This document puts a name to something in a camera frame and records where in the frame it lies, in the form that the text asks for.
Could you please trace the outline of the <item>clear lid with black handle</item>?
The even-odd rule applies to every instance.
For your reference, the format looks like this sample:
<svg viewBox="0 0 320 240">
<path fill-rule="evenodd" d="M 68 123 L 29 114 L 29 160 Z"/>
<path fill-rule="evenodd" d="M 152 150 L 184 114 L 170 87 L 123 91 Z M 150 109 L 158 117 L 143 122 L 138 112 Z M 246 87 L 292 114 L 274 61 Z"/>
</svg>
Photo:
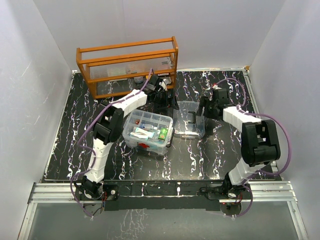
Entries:
<svg viewBox="0 0 320 240">
<path fill-rule="evenodd" d="M 174 136 L 181 139 L 201 139 L 205 134 L 205 117 L 198 116 L 199 102 L 178 101 L 173 110 Z"/>
</svg>

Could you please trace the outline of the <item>small green box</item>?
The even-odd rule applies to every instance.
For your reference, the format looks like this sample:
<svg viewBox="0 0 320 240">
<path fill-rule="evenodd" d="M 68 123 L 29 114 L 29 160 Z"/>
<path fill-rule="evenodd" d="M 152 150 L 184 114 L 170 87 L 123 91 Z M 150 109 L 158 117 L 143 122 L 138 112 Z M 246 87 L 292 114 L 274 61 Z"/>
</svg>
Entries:
<svg viewBox="0 0 320 240">
<path fill-rule="evenodd" d="M 164 141 L 166 139 L 167 135 L 168 135 L 168 131 L 169 131 L 168 128 L 162 127 L 159 130 L 158 139 Z"/>
</svg>

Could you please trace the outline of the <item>white green sachet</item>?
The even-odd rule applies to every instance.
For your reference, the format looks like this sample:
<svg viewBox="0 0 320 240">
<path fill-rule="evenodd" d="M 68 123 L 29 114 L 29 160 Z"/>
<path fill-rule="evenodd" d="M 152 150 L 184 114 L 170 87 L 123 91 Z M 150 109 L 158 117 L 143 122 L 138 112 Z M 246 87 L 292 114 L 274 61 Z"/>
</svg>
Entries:
<svg viewBox="0 0 320 240">
<path fill-rule="evenodd" d="M 135 127 L 129 134 L 132 137 L 136 137 L 139 139 L 152 139 L 155 136 L 155 132 L 153 131 L 148 131 L 139 127 Z"/>
</svg>

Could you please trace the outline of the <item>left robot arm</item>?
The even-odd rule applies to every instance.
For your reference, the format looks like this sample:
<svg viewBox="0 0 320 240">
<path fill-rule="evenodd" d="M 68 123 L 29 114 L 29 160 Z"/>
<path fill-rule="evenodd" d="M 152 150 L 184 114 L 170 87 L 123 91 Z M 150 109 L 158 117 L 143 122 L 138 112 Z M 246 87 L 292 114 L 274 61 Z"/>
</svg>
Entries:
<svg viewBox="0 0 320 240">
<path fill-rule="evenodd" d="M 91 152 L 90 161 L 86 171 L 82 173 L 81 185 L 74 186 L 89 199 L 97 200 L 103 195 L 103 179 L 105 166 L 112 145 L 122 134 L 124 118 L 132 111 L 153 103 L 160 110 L 177 106 L 176 96 L 167 85 L 172 81 L 151 74 L 146 81 L 137 86 L 129 94 L 109 103 L 91 123 L 85 133 L 80 137 L 82 142 L 86 133 L 93 131 L 93 146 L 80 145 Z"/>
</svg>

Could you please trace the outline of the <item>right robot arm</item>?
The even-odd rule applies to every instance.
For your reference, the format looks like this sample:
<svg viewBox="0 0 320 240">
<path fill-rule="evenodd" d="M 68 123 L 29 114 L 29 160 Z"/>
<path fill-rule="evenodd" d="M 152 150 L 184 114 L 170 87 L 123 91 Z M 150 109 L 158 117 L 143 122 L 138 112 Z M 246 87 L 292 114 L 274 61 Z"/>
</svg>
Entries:
<svg viewBox="0 0 320 240">
<path fill-rule="evenodd" d="M 201 187 L 202 194 L 233 199 L 249 188 L 250 178 L 281 156 L 276 123 L 249 115 L 240 105 L 231 104 L 226 89 L 217 87 L 212 90 L 211 97 L 202 96 L 196 115 L 222 120 L 241 132 L 240 161 L 225 175 L 222 185 Z"/>
</svg>

